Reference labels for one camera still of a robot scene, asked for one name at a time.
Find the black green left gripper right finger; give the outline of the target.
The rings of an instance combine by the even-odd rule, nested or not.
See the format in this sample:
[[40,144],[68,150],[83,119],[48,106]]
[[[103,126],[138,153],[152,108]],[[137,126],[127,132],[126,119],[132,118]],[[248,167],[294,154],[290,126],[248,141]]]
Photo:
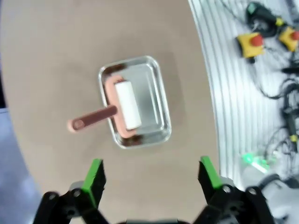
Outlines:
[[210,158],[199,161],[198,181],[207,205],[197,217],[199,224],[219,224],[233,217],[239,224],[273,224],[274,218],[260,188],[250,186],[245,191],[223,183]]

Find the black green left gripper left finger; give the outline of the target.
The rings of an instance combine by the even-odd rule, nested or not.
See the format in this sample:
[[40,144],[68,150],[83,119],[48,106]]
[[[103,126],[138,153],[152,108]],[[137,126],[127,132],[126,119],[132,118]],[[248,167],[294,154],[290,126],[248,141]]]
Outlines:
[[64,195],[46,192],[35,215],[36,224],[69,224],[73,218],[82,218],[86,224],[107,224],[98,210],[105,188],[106,176],[103,160],[94,159],[87,176],[79,187]]

